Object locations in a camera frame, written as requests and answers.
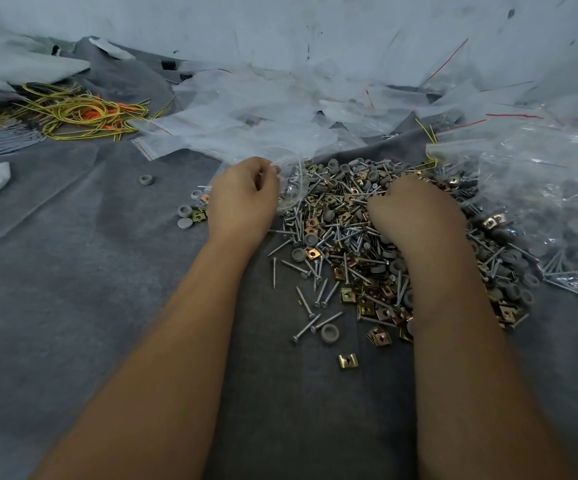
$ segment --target white wall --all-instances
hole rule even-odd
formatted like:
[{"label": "white wall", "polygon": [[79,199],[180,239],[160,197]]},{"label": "white wall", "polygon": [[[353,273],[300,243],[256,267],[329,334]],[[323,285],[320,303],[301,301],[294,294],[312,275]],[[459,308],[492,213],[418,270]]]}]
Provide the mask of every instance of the white wall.
[{"label": "white wall", "polygon": [[486,85],[578,84],[578,0],[0,0],[0,26],[266,68],[332,58],[414,86],[469,38]]}]

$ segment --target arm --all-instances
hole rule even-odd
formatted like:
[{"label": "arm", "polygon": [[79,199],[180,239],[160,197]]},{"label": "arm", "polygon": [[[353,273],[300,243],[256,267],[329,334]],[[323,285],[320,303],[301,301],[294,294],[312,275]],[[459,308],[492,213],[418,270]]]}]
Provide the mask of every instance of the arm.
[{"label": "arm", "polygon": [[32,478],[202,476],[238,284],[274,217],[276,175],[276,167],[254,157],[216,178],[209,241],[148,336]]},{"label": "arm", "polygon": [[369,213],[403,253],[415,297],[421,479],[573,478],[516,370],[455,202],[403,177]]}]

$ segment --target finger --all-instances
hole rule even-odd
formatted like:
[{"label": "finger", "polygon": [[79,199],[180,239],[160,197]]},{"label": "finger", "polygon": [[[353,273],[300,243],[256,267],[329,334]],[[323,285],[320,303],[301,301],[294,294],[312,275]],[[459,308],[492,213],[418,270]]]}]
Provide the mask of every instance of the finger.
[{"label": "finger", "polygon": [[236,166],[242,168],[246,171],[251,178],[254,178],[258,173],[261,173],[265,168],[267,168],[271,162],[262,157],[251,157],[246,160],[241,161]]},{"label": "finger", "polygon": [[279,168],[277,168],[277,166],[267,167],[263,177],[262,187],[260,189],[260,193],[264,194],[269,199],[273,199],[274,201],[277,200],[278,193],[280,192],[278,170]]}]

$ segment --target forearm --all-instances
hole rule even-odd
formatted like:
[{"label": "forearm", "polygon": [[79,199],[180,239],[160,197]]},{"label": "forearm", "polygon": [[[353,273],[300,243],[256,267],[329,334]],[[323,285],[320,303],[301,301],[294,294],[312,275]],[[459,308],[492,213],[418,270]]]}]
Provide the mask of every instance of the forearm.
[{"label": "forearm", "polygon": [[249,255],[220,242],[205,245],[148,336],[36,478],[201,476]]},{"label": "forearm", "polygon": [[569,479],[466,239],[404,251],[414,295],[421,478]]}]

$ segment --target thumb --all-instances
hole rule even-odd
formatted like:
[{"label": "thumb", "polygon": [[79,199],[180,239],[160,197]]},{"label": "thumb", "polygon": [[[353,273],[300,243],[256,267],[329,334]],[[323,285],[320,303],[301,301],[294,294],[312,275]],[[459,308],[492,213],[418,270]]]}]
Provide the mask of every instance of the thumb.
[{"label": "thumb", "polygon": [[280,192],[280,182],[278,181],[278,171],[277,166],[268,166],[265,169],[265,174],[263,176],[262,187],[260,193],[265,195],[267,198],[277,199],[278,193]]}]

